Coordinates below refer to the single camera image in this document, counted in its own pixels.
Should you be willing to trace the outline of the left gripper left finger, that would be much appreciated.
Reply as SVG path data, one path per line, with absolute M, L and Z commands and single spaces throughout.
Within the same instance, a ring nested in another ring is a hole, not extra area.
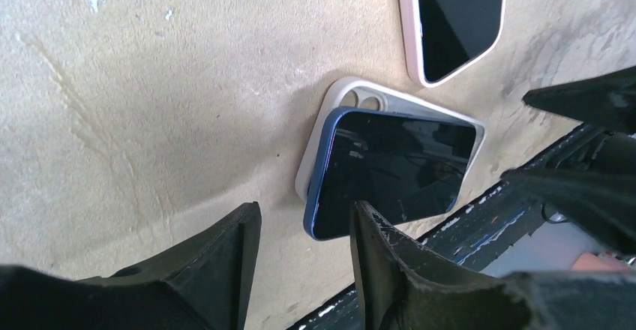
M 257 202 L 109 277 L 1 267 L 3 329 L 243 329 L 260 244 Z

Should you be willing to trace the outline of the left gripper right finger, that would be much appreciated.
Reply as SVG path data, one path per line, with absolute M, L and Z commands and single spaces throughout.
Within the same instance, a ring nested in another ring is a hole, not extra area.
M 457 265 L 391 225 L 368 202 L 349 218 L 364 329 L 633 329 L 632 271 L 518 271 Z

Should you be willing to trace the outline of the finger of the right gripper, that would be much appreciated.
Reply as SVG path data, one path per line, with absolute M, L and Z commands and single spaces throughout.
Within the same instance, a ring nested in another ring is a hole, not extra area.
M 635 68 L 530 90 L 523 102 L 609 131 L 634 134 Z
M 516 190 L 553 206 L 599 243 L 635 255 L 635 176 L 565 169 L 510 169 Z

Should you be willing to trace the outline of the dark blue phone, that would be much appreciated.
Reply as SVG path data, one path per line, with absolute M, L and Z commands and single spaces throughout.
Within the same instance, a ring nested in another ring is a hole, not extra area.
M 465 122 L 339 107 L 319 133 L 304 230 L 348 236 L 350 207 L 365 201 L 390 224 L 444 214 L 457 199 L 477 132 Z

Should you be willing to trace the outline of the black phone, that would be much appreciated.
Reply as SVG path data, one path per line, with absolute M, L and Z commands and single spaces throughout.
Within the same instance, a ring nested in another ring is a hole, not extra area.
M 439 86 L 485 57 L 500 39 L 506 0 L 399 0 L 409 78 Z

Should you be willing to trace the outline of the clear phone case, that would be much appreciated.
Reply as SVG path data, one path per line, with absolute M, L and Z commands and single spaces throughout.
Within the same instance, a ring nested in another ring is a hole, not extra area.
M 469 157 L 468 170 L 473 167 L 476 157 L 481 151 L 487 137 L 485 124 L 468 115 L 365 79 L 345 76 L 335 81 L 325 93 L 309 140 L 307 141 L 307 146 L 295 177 L 295 191 L 301 201 L 305 202 L 308 198 L 308 187 L 311 175 L 314 171 L 317 149 L 327 116 L 332 110 L 343 105 L 362 108 L 364 104 L 367 104 L 370 109 L 376 108 L 383 112 L 421 116 L 426 119 L 469 125 L 471 128 L 474 128 L 475 140 Z

